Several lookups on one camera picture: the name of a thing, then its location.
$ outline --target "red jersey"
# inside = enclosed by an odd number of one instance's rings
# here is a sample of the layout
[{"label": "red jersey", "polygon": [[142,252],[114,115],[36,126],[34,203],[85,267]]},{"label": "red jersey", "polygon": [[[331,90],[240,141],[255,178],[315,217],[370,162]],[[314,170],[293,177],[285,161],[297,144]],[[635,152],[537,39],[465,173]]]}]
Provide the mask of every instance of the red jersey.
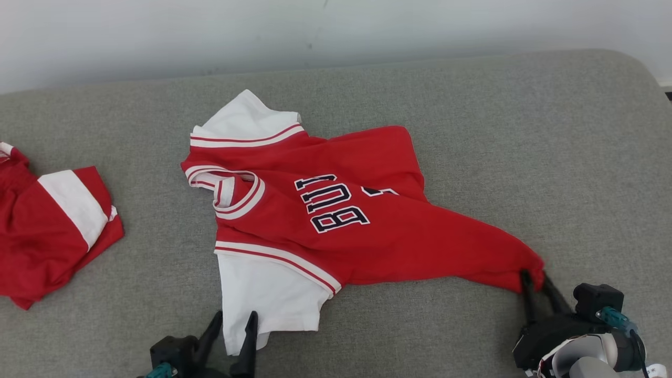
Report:
[{"label": "red jersey", "polygon": [[251,310],[260,338],[316,330],[319,307],[348,283],[460,276],[519,291],[521,269],[543,280],[543,261],[522,241],[427,201],[401,126],[310,137],[297,113],[244,91],[195,127],[182,168],[214,193],[224,318],[240,329],[225,321],[230,353]]},{"label": "red jersey", "polygon": [[0,295],[29,309],[123,235],[94,167],[38,178],[0,142]]}]

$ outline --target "white stripe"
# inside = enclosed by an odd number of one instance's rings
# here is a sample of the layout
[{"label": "white stripe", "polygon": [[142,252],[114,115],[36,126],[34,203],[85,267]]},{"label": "white stripe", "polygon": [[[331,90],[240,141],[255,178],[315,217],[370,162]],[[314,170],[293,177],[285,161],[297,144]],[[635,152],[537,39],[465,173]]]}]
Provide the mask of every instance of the white stripe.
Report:
[{"label": "white stripe", "polygon": [[75,224],[90,249],[108,217],[89,189],[72,171],[44,175],[38,182]]},{"label": "white stripe", "polygon": [[205,187],[209,190],[215,190],[217,187],[217,183],[219,181],[222,181],[224,178],[221,176],[211,174],[210,172],[212,171],[199,172],[195,174],[194,177],[192,178],[190,186],[201,188],[203,186],[202,182],[207,182],[210,185],[209,186],[205,185]]},{"label": "white stripe", "polygon": [[[240,218],[240,217],[242,217],[243,215],[247,214],[250,210],[252,210],[252,208],[253,208],[257,203],[259,203],[259,201],[261,200],[261,197],[263,196],[263,192],[264,192],[264,190],[266,189],[266,185],[263,183],[263,180],[262,180],[262,179],[259,179],[259,178],[258,178],[258,179],[255,181],[255,183],[257,183],[257,182],[259,182],[259,189],[257,190],[257,193],[254,195],[254,197],[252,197],[252,199],[250,199],[250,201],[249,201],[247,204],[245,204],[245,206],[243,206],[243,207],[241,207],[240,209],[234,211],[233,213],[223,214],[223,213],[215,212],[215,214],[217,214],[217,217],[218,217],[218,218],[221,218],[221,219],[237,219],[237,218]],[[254,192],[254,190],[250,190],[250,191],[247,193],[247,195],[245,195],[245,197],[246,197],[246,198],[249,198],[249,196],[250,196],[251,193],[253,193],[253,192]],[[245,203],[244,200],[238,202],[238,204],[237,204],[236,206],[239,206],[240,204],[243,204],[243,203]]]},{"label": "white stripe", "polygon": [[[290,130],[287,130],[285,133],[282,133],[275,138],[267,139],[265,141],[255,141],[255,142],[250,142],[250,141],[226,141],[226,142],[220,142],[220,141],[202,141],[199,139],[192,139],[191,140],[191,146],[192,147],[206,147],[206,148],[221,148],[221,147],[258,147],[258,146],[266,146],[266,145],[272,145],[273,143],[280,142],[284,139],[287,139],[291,137],[294,134],[301,133],[304,131],[303,127],[294,127],[291,128]],[[201,137],[200,135],[192,134],[192,137]]]},{"label": "white stripe", "polygon": [[186,171],[184,171],[184,174],[187,176],[187,180],[193,181],[193,178],[191,177],[192,174],[196,171],[204,170],[205,172],[230,172],[224,167],[220,167],[219,165],[195,165],[191,168],[188,168]]},{"label": "white stripe", "polygon": [[[338,293],[341,290],[341,284],[336,280],[336,278],[333,278],[329,273],[325,272],[322,268],[318,267],[317,265],[315,265],[315,264],[313,264],[309,261],[306,261],[306,260],[302,259],[301,257],[299,257],[295,254],[292,254],[290,252],[279,250],[277,248],[265,247],[263,245],[248,244],[248,243],[233,243],[231,241],[217,241],[215,246],[220,247],[220,248],[234,248],[236,250],[257,252],[257,253],[267,254],[267,255],[270,255],[270,256],[276,256],[276,257],[283,258],[285,260],[289,260],[289,261],[295,263],[296,265],[301,266],[303,269],[306,269],[307,271],[313,273],[314,275],[318,276],[319,278],[323,279],[325,282],[329,283],[334,288],[336,293]],[[236,252],[236,251],[215,250],[215,253],[216,254],[231,254],[231,255],[236,255],[236,256],[241,255],[240,252]],[[260,258],[264,258],[264,257],[258,256],[258,255],[248,255],[248,256],[251,256],[251,257],[257,256],[257,257],[260,257]],[[275,259],[275,258],[270,258],[270,259],[271,259],[271,261],[277,262],[278,264],[283,264],[284,266],[287,266],[288,268],[291,268],[291,269],[301,273],[301,275],[311,279],[312,281],[314,281],[318,285],[322,286],[325,290],[329,291],[332,294],[334,293],[322,281],[316,280],[315,277],[305,273],[303,270],[298,269],[294,265],[289,264],[289,263],[287,263],[285,261],[282,261],[282,260]]]},{"label": "white stripe", "polygon": [[13,146],[8,145],[5,142],[0,142],[0,152],[4,152],[7,156],[11,155],[11,150],[13,148],[14,148]]},{"label": "white stripe", "polygon": [[117,213],[117,208],[113,206],[112,210],[110,211],[110,217],[108,218],[108,222],[112,222],[117,217],[117,215],[119,215],[119,213]]},{"label": "white stripe", "polygon": [[236,179],[233,177],[225,178],[222,181],[217,183],[215,188],[215,196],[219,193],[219,198],[215,198],[214,203],[219,202],[219,206],[222,208],[228,207],[233,201],[233,190],[235,189]]},{"label": "white stripe", "polygon": [[201,189],[207,189],[207,190],[213,190],[212,185],[205,185],[205,184],[194,184],[192,185],[194,188],[201,188]]},{"label": "white stripe", "polygon": [[255,190],[259,187],[259,181],[260,180],[257,178],[257,176],[254,176],[254,182],[252,183],[252,187],[250,187],[250,190],[247,191],[243,199],[238,201],[238,203],[234,204],[233,206],[219,209],[225,211],[233,211],[243,206],[247,202],[247,200],[249,200],[249,198],[252,197],[252,194],[255,192]]}]

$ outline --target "white wall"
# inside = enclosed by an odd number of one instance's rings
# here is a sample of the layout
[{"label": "white wall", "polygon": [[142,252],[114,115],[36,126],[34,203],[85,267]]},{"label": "white wall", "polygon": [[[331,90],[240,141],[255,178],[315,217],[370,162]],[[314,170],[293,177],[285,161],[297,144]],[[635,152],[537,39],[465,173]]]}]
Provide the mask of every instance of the white wall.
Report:
[{"label": "white wall", "polygon": [[670,0],[2,0],[0,93],[609,48],[672,85]]}]

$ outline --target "gray couch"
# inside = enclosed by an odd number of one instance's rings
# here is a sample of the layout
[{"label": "gray couch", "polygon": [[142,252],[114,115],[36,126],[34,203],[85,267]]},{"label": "gray couch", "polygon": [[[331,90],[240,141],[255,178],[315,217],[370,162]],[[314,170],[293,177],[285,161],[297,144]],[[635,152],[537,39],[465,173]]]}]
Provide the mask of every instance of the gray couch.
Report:
[{"label": "gray couch", "polygon": [[[0,96],[0,139],[37,174],[96,165],[126,230],[31,310],[0,298],[2,377],[135,377],[163,336],[202,332],[221,305],[212,195],[179,163],[245,88],[320,137],[406,126],[432,203],[524,240],[567,298],[624,291],[647,362],[672,367],[672,106],[638,61],[585,50]],[[349,286],[319,332],[272,334],[258,377],[523,377],[522,323],[518,296],[459,278]],[[218,340],[210,365],[231,361]]]}]

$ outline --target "jersey hem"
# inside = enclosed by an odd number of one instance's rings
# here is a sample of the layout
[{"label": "jersey hem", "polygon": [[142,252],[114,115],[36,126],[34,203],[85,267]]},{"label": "jersey hem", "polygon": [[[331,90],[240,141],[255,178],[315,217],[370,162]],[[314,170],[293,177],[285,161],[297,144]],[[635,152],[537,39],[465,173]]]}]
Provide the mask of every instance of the jersey hem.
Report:
[{"label": "jersey hem", "polygon": [[322,268],[301,258],[291,252],[279,250],[277,248],[266,247],[264,245],[234,243],[230,241],[217,241],[215,244],[215,254],[228,254],[240,256],[246,254],[252,258],[261,258],[287,266],[293,271],[310,279],[329,292],[329,299],[341,290],[341,283],[325,272]]},{"label": "jersey hem", "polygon": [[285,128],[283,131],[272,135],[270,137],[261,138],[261,139],[221,139],[221,138],[210,138],[202,137],[199,134],[192,133],[190,135],[190,145],[192,147],[203,147],[203,148],[227,148],[227,147],[260,147],[266,145],[273,145],[280,141],[283,141],[292,135],[298,133],[304,133],[305,130],[301,127],[300,124],[294,124]]}]

